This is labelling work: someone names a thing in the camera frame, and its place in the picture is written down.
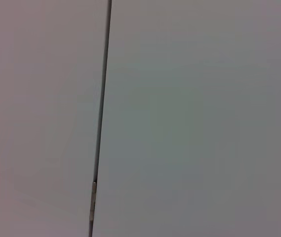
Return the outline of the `metal wall panel hinge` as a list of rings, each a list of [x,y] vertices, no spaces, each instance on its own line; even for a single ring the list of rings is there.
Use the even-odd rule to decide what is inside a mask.
[[[92,233],[93,233],[96,193],[97,193],[97,183],[93,182],[92,183],[92,190],[91,190],[88,237],[92,237]]]

